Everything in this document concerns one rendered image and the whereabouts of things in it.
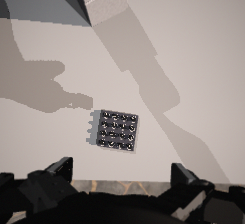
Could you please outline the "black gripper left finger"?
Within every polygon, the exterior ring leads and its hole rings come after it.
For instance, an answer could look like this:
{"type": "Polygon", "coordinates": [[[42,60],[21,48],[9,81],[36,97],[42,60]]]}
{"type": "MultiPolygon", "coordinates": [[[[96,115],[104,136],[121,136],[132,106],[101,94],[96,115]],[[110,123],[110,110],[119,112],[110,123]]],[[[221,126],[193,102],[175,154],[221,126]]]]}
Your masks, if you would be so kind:
{"type": "Polygon", "coordinates": [[[14,180],[13,173],[0,173],[0,224],[6,224],[14,212],[32,215],[33,206],[37,213],[65,204],[95,201],[70,184],[72,175],[72,157],[63,157],[44,170],[30,172],[27,179],[14,180]]]}

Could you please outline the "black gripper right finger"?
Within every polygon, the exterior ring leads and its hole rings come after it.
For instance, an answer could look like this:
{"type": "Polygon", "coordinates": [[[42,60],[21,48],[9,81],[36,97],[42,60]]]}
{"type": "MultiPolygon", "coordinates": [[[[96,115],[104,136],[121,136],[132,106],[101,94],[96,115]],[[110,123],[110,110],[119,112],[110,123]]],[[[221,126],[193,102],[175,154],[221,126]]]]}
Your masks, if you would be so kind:
{"type": "Polygon", "coordinates": [[[137,205],[194,224],[245,224],[245,187],[215,190],[213,183],[199,179],[181,163],[171,164],[170,184],[171,188],[158,197],[151,195],[137,205]]]}

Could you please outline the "black knob box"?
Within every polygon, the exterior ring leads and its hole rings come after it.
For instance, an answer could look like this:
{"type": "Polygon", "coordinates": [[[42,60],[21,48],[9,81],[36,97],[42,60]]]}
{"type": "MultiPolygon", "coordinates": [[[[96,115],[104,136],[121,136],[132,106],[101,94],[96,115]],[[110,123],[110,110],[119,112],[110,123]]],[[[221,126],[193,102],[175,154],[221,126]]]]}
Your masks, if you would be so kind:
{"type": "Polygon", "coordinates": [[[103,110],[98,146],[134,151],[138,116],[103,110]]]}

